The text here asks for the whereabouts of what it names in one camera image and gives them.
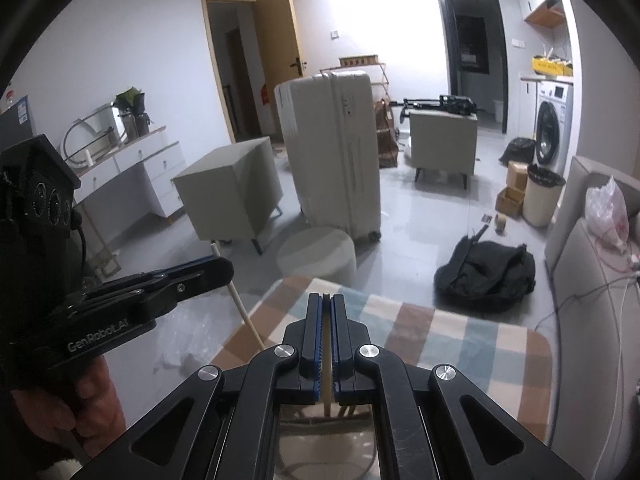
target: silver bolt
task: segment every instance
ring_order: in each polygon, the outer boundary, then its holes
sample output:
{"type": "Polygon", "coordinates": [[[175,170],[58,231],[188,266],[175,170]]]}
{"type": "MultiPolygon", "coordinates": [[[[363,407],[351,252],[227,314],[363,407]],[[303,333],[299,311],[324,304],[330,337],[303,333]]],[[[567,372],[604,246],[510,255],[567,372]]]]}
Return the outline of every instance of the silver bolt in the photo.
{"type": "Polygon", "coordinates": [[[364,357],[375,357],[380,353],[380,349],[375,345],[362,345],[360,347],[360,355],[364,357]]]}
{"type": "Polygon", "coordinates": [[[203,381],[212,381],[218,376],[218,369],[215,366],[203,366],[198,370],[198,377],[203,381]]]}
{"type": "Polygon", "coordinates": [[[289,357],[290,355],[293,355],[293,352],[295,351],[295,348],[293,348],[293,346],[291,345],[278,345],[273,352],[278,357],[289,357]]]}
{"type": "Polygon", "coordinates": [[[456,369],[449,365],[438,366],[436,375],[443,381],[450,381],[456,376],[456,369]]]}

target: plaid cloth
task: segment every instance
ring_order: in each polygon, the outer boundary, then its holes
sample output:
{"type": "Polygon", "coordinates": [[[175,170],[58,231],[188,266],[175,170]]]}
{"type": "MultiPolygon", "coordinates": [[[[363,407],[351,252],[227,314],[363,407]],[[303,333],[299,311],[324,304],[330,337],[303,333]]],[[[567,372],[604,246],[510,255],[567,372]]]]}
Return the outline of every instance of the plaid cloth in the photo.
{"type": "MultiPolygon", "coordinates": [[[[308,295],[343,294],[347,316],[367,325],[371,342],[411,365],[454,365],[506,412],[544,442],[551,397],[548,341],[527,328],[460,316],[443,310],[367,295],[310,278],[276,282],[250,313],[267,347],[282,342],[289,323],[304,319],[308,295]]],[[[223,370],[246,364],[258,353],[242,324],[212,363],[223,370]]]]}

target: suitcase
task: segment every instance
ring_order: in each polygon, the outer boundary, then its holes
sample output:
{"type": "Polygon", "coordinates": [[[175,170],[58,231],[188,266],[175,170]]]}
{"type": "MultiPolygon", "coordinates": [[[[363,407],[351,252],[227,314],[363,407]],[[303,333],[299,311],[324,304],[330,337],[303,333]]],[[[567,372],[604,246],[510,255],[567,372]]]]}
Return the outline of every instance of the suitcase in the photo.
{"type": "Polygon", "coordinates": [[[279,85],[276,104],[302,213],[314,227],[380,240],[380,170],[371,81],[325,73],[279,85]]]}

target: washing machine door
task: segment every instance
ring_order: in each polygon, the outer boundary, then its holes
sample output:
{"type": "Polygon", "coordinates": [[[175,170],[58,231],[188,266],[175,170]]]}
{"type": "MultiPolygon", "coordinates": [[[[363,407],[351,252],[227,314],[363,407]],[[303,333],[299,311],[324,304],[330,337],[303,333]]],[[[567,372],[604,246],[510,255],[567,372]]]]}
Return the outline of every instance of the washing machine door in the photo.
{"type": "Polygon", "coordinates": [[[538,164],[549,166],[560,148],[560,122],[556,109],[544,101],[536,120],[536,157],[538,164]]]}

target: round stool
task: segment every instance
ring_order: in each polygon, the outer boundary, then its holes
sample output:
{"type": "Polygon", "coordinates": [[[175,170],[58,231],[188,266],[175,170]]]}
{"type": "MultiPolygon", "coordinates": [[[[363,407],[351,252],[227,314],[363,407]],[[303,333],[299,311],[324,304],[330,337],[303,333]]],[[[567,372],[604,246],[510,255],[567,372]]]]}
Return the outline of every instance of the round stool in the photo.
{"type": "Polygon", "coordinates": [[[344,231],[315,227],[293,235],[276,256],[283,276],[321,278],[351,286],[356,277],[356,251],[344,231]]]}

